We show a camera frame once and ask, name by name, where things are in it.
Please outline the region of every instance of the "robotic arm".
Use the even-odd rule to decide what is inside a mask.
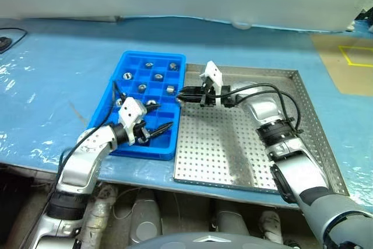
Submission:
[[[200,75],[201,87],[183,88],[181,102],[203,106],[240,107],[256,122],[266,153],[274,162],[270,168],[282,198],[297,203],[314,235],[326,248],[372,248],[373,218],[350,198],[335,194],[328,180],[292,125],[276,86],[245,82],[223,86],[217,66],[208,62]],[[279,94],[277,102],[262,93]]]
[[[119,110],[118,124],[86,130],[78,138],[82,142],[67,158],[57,177],[45,213],[40,217],[29,248],[80,248],[79,234],[89,196],[92,194],[102,160],[118,145],[135,141],[144,143],[168,130],[172,122],[149,132],[143,117],[160,104],[144,106],[127,97]]]

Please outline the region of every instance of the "metal nut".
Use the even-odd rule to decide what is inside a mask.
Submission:
[[[157,104],[157,102],[154,100],[154,99],[150,99],[146,102],[145,105],[153,105],[153,104]]]
[[[152,62],[147,62],[147,63],[145,63],[145,68],[152,68],[153,65],[154,65],[154,63],[152,63]]]
[[[115,101],[115,105],[116,105],[116,106],[122,106],[122,104],[123,104],[122,99],[117,99],[117,100]]]
[[[175,62],[170,63],[170,70],[177,71],[178,66]]]
[[[130,72],[126,72],[123,74],[123,79],[125,80],[132,80],[132,78],[133,78],[133,75]]]
[[[167,86],[167,88],[166,88],[166,92],[167,92],[168,94],[174,94],[174,92],[175,92],[175,87],[174,87],[174,86]]]
[[[139,142],[140,144],[148,143],[148,142],[149,142],[149,138],[146,138],[146,139],[138,138],[138,142]]]
[[[146,85],[145,84],[141,84],[141,85],[138,86],[138,92],[139,93],[143,93],[143,92],[145,92],[145,90],[146,90]]]
[[[163,80],[163,75],[162,74],[155,74],[154,75],[154,79],[156,81],[162,81]]]

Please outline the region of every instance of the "black robot arm segment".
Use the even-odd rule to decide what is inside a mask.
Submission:
[[[212,61],[200,77],[202,87],[184,88],[178,99],[201,106],[236,106],[250,116],[274,163],[270,170],[280,195],[286,202],[299,205],[321,244],[326,248],[373,248],[372,215],[349,197],[333,192],[322,168],[300,138],[300,114],[293,127],[294,119],[287,115],[282,93],[276,86],[253,82],[224,86],[222,74]],[[270,93],[277,93],[280,106],[264,94],[269,93],[265,87],[272,87]]]

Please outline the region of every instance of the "metal cylinder part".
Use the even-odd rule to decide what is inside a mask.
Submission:
[[[132,80],[132,78],[133,78],[133,75],[130,72],[126,72],[123,74],[123,79],[125,80]]]
[[[37,249],[74,249],[75,239],[45,236],[37,244]]]
[[[153,65],[154,65],[154,63],[152,63],[152,62],[145,63],[145,67],[148,68],[148,69],[152,68]]]
[[[216,226],[219,232],[250,235],[244,219],[232,202],[219,200],[216,209]]]
[[[175,62],[170,63],[169,67],[170,67],[170,70],[172,71],[178,70],[178,65]]]
[[[115,101],[115,105],[116,105],[116,106],[122,106],[122,104],[123,104],[122,99],[117,99],[117,100]]]
[[[163,81],[163,75],[162,74],[155,74],[154,79],[155,79],[155,81]]]
[[[146,102],[146,105],[153,105],[153,104],[157,104],[157,102],[154,99],[150,99]]]
[[[146,90],[146,85],[145,84],[141,84],[138,86],[138,92],[139,93],[144,93]]]
[[[141,190],[132,208],[131,244],[137,244],[162,234],[161,216],[152,190]]]
[[[174,86],[170,86],[170,85],[168,85],[167,88],[166,88],[166,92],[167,92],[168,94],[174,94],[174,92],[175,92],[175,87],[174,87]]]

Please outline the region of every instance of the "perforated metal plate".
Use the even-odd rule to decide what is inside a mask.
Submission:
[[[185,86],[201,84],[201,65],[189,64]],[[301,135],[324,169],[335,192],[348,194],[334,155],[297,71],[220,67],[224,84],[254,81],[273,83],[290,93],[302,112]],[[295,107],[287,98],[289,116]],[[269,171],[271,162],[250,118],[239,108],[199,107],[186,104],[181,110],[174,179],[190,184],[277,192]]]

